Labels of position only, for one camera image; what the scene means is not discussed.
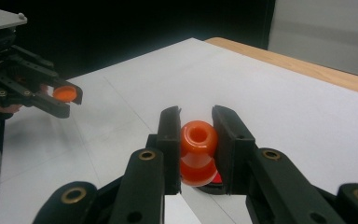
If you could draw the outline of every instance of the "orange ring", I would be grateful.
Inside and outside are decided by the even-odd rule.
[[[190,186],[206,185],[217,174],[213,154],[217,132],[205,121],[193,120],[181,130],[181,175]]]
[[[69,103],[77,97],[76,89],[73,86],[61,86],[54,90],[53,97],[59,101]]]

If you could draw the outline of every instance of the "white table surface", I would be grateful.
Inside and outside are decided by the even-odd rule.
[[[101,188],[122,176],[173,105],[182,125],[212,123],[214,105],[235,110],[259,147],[282,151],[331,193],[358,182],[358,92],[194,38],[69,81],[84,92],[70,118],[23,107],[7,121],[0,223],[31,223],[69,182]],[[251,223],[245,196],[182,191],[166,197],[166,223]]]

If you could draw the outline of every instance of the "gray wall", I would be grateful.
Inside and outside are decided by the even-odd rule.
[[[268,50],[358,75],[358,0],[277,0]]]

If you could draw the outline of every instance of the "shiny orange object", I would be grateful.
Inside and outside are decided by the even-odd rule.
[[[61,86],[54,90],[53,97],[59,101],[69,103],[77,97],[76,89],[73,86]]]
[[[217,133],[205,121],[193,120],[181,130],[182,181],[193,187],[210,183],[217,174],[213,154],[217,146]]]

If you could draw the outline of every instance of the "wooden table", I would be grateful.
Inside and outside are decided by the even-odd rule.
[[[205,41],[218,47],[255,58],[265,63],[271,63],[302,75],[318,78],[349,90],[358,91],[358,76],[353,74],[341,72],[336,69],[331,69],[314,63],[307,63],[278,53],[254,48],[220,37],[210,38]]]

